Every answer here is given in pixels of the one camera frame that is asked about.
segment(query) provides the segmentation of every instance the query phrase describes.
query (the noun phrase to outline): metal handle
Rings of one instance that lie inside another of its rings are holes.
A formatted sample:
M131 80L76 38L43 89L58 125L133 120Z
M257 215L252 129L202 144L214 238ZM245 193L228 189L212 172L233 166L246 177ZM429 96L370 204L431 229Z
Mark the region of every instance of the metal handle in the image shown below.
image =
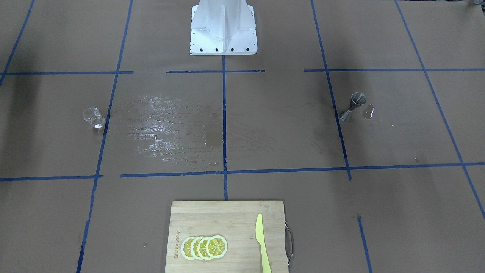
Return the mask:
M288 257L288 266L290 266L290 261L291 261L291 258L293 257L293 254L295 253L295 248L293 246L293 232L291 232L290 228L288 227L288 223L285 221L285 232L288 230L288 232L290 233L290 238L291 238L291 254L290 256Z

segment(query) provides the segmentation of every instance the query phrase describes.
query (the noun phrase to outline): cutting board handle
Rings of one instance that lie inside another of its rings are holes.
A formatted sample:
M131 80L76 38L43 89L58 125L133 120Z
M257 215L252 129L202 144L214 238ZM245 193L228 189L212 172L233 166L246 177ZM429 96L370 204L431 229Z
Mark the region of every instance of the cutting board handle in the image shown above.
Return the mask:
M293 254L295 253L295 248L293 246L293 232L291 232L290 228L288 227L288 222L285 221L285 233L286 231L288 231L288 233L290 234L290 245L291 245L291 252L288 256L288 251L286 251L286 255L288 257L288 266L290 266L290 261L291 261L291 258L293 257Z

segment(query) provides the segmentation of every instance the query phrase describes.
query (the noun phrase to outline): lemon slice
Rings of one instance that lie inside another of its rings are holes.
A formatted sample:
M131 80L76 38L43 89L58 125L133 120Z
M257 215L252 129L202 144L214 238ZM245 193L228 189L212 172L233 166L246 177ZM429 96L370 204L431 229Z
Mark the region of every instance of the lemon slice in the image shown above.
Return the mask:
M205 238L205 236L196 237L190 244L190 252L192 254L192 257L196 258L197 260L202 260L202 258L199 256L199 252L197 251L197 246L199 245L200 240L202 240L203 238Z
M187 260L195 260L195 257L192 255L190 251L190 246L192 241L195 239L195 236L187 237L182 243L182 256Z
M205 237L202 240L200 240L199 244L197 245L197 253L199 257L201 257L203 260L212 260L213 258L207 254L206 246L207 243L209 242L210 237Z
M209 257L217 259L226 254L227 240L226 238L216 235L209 238L206 245L206 252Z

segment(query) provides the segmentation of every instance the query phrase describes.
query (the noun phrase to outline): clear glass cup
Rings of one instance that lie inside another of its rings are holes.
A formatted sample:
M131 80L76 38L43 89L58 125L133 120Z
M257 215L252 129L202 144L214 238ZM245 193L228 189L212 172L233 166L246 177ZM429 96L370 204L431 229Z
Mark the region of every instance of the clear glass cup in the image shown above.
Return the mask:
M83 112L82 118L89 122L91 126L96 129L101 129L106 122L106 119L100 114L99 110L96 107L90 107L86 111Z

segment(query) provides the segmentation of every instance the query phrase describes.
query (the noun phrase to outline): white mounting plate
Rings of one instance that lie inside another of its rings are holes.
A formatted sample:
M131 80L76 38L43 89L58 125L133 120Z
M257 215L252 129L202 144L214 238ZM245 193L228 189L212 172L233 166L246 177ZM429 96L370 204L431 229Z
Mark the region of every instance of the white mounting plate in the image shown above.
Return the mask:
M192 7L192 19L198 5ZM254 20L254 7L248 5ZM258 51L256 30L240 30L232 36L224 50L222 39L214 37L205 30L192 29L190 34L190 55L253 55Z

